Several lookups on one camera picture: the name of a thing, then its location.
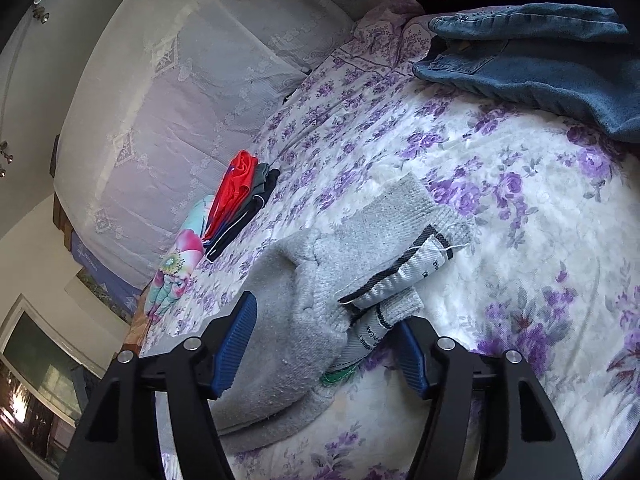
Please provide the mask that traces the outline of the purple floral pillow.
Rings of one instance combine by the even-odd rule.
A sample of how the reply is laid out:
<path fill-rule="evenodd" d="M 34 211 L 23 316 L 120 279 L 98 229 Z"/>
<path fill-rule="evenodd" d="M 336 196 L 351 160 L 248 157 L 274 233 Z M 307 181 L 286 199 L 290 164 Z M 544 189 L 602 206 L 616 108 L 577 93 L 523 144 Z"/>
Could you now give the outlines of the purple floral pillow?
<path fill-rule="evenodd" d="M 433 14 L 416 0 L 388 0 L 369 11 L 357 24 L 346 50 L 353 58 L 383 68 L 397 68 L 422 60 L 431 49 Z"/>

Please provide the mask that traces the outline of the white framed mirror door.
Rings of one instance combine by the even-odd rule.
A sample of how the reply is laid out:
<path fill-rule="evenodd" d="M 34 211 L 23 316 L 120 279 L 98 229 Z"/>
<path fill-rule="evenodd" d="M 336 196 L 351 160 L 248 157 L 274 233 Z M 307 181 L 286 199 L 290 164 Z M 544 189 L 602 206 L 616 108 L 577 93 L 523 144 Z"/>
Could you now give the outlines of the white framed mirror door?
<path fill-rule="evenodd" d="M 39 402 L 75 426 L 104 368 L 70 344 L 24 295 L 1 323 L 1 361 Z"/>

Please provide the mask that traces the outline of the folded red blue white garment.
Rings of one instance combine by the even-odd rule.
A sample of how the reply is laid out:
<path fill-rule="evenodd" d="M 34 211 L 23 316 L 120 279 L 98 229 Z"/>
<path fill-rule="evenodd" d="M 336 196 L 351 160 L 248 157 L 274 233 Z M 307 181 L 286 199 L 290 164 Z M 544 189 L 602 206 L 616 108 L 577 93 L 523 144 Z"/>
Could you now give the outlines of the folded red blue white garment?
<path fill-rule="evenodd" d="M 212 240 L 224 222 L 240 208 L 253 188 L 258 159 L 247 151 L 236 154 L 224 174 L 212 206 L 209 209 L 203 240 Z"/>

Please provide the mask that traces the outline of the folded dark garments stack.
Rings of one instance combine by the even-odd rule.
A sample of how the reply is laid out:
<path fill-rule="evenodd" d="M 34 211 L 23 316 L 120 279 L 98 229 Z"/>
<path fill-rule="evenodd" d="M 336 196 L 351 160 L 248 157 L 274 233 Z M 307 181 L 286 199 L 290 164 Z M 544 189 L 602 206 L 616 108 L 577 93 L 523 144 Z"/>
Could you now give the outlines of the folded dark garments stack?
<path fill-rule="evenodd" d="M 264 208 L 277 186 L 280 170 L 272 168 L 268 162 L 258 162 L 253 188 L 243 200 L 238 211 L 220 228 L 212 240 L 204 242 L 204 255 L 209 261 L 215 261 L 236 237 L 244 230 L 256 214 Z"/>

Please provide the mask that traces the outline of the blue denim jeans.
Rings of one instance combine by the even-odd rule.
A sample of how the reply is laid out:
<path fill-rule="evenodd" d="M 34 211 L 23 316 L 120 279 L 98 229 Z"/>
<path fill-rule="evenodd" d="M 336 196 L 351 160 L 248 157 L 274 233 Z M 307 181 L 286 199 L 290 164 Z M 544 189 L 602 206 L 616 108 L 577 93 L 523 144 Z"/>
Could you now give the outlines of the blue denim jeans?
<path fill-rule="evenodd" d="M 420 79 L 639 141 L 639 44 L 611 8 L 527 3 L 436 16 Z"/>

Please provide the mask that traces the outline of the purple floral bed quilt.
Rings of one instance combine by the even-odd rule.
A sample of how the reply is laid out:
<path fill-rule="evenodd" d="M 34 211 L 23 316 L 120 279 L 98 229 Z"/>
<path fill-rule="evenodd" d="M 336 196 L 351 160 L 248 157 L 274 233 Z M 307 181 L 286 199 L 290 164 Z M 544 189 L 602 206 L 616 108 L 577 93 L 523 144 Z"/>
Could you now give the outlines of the purple floral bed quilt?
<path fill-rule="evenodd" d="M 639 421 L 638 159 L 574 120 L 416 78 L 430 42 L 357 36 L 303 82 L 256 142 L 280 169 L 273 196 L 143 350 L 228 304 L 272 243 L 335 229 L 413 174 L 435 207 L 424 315 L 469 350 L 520 352 L 600 478 Z"/>

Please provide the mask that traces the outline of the folded teal pink floral blanket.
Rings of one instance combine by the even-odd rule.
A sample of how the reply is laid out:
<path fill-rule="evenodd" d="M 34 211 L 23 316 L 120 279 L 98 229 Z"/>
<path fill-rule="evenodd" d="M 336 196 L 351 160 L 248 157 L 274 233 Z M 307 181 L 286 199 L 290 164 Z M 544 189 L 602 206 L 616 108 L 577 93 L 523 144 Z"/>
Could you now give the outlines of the folded teal pink floral blanket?
<path fill-rule="evenodd" d="M 184 294 L 191 275 L 204 256 L 203 236 L 213 195 L 207 195 L 189 211 L 177 237 L 163 255 L 144 303 L 144 313 L 157 322 Z"/>

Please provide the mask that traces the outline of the lilac lace covered headboard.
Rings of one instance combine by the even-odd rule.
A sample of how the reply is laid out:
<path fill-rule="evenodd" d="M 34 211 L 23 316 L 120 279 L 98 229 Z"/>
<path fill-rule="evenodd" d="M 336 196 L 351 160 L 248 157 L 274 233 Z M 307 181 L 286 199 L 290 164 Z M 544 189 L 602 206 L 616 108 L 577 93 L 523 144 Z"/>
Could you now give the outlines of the lilac lace covered headboard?
<path fill-rule="evenodd" d="M 191 205 L 385 0 L 124 0 L 93 49 L 54 188 L 99 262 L 151 278 Z"/>

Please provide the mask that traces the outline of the blue patterned cushion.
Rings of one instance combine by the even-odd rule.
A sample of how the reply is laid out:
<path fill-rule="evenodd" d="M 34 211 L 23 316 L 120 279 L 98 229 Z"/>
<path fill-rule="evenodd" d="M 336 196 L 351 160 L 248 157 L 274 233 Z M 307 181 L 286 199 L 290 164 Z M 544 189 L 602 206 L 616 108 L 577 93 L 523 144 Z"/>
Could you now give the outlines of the blue patterned cushion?
<path fill-rule="evenodd" d="M 70 247 L 74 260 L 88 272 L 114 304 L 129 314 L 134 314 L 141 290 L 131 286 L 100 263 L 75 232 L 72 233 Z"/>

